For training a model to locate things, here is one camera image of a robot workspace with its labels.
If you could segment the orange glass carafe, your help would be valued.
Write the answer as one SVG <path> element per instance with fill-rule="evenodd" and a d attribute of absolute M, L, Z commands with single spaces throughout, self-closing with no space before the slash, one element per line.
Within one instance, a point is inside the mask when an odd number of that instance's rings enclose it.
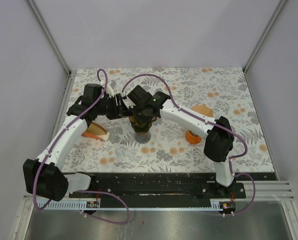
<path fill-rule="evenodd" d="M 188 143 L 196 145 L 202 141 L 202 138 L 199 135 L 196 135 L 190 130 L 187 130 L 185 133 L 185 139 Z"/>

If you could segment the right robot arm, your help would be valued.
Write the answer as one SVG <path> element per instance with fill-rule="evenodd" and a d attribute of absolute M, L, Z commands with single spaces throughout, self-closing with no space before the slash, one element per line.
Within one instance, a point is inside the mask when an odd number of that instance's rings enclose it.
<path fill-rule="evenodd" d="M 215 119 L 187 107 L 180 107 L 174 99 L 161 91 L 154 95 L 137 85 L 127 94 L 133 103 L 130 108 L 139 123 L 152 117 L 177 123 L 204 140 L 204 155 L 211 161 L 216 173 L 217 194 L 228 198 L 235 191 L 234 176 L 229 164 L 229 153 L 233 149 L 234 136 L 227 118 Z"/>

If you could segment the brown paper coffee filter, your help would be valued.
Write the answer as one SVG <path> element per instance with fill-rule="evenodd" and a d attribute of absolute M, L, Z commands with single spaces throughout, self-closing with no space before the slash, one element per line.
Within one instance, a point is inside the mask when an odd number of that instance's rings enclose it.
<path fill-rule="evenodd" d="M 195 105 L 191 108 L 193 111 L 207 116 L 207 117 L 213 117 L 214 116 L 214 112 L 211 108 L 207 107 L 205 104 L 200 104 L 200 105 Z"/>

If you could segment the dark green glass server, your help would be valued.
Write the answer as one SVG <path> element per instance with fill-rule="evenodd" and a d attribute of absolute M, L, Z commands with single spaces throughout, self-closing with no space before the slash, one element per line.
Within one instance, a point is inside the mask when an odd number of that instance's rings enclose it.
<path fill-rule="evenodd" d="M 134 139 L 139 144 L 146 144 L 151 139 L 151 133 L 149 131 L 148 132 L 142 132 L 142 133 L 135 132 L 134 133 Z"/>

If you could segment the dark green round lid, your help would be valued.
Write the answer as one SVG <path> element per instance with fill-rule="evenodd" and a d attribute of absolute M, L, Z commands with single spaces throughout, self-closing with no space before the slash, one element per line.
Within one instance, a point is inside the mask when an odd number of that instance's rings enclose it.
<path fill-rule="evenodd" d="M 146 133 L 149 132 L 150 128 L 152 127 L 152 123 L 155 122 L 157 118 L 155 116 L 152 117 L 151 120 L 149 120 L 146 123 L 139 123 L 139 125 L 133 125 L 131 124 L 131 127 L 136 133 Z"/>

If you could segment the paper filter holder box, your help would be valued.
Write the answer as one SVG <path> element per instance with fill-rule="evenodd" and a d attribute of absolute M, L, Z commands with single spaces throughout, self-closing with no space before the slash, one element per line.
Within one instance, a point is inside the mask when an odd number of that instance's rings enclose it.
<path fill-rule="evenodd" d="M 110 133 L 100 124 L 92 122 L 89 127 L 81 134 L 82 137 L 107 141 Z"/>

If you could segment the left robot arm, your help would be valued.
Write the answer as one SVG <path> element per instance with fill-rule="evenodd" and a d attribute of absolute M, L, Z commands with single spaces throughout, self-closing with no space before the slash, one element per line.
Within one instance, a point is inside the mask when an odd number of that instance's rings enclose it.
<path fill-rule="evenodd" d="M 109 95 L 101 85 L 88 83 L 83 94 L 68 109 L 63 125 L 47 148 L 23 164 L 26 191 L 39 197 L 60 201 L 80 191 L 85 197 L 96 195 L 98 186 L 88 173 L 64 175 L 62 168 L 76 141 L 98 116 L 116 120 L 131 116 L 120 94 Z"/>

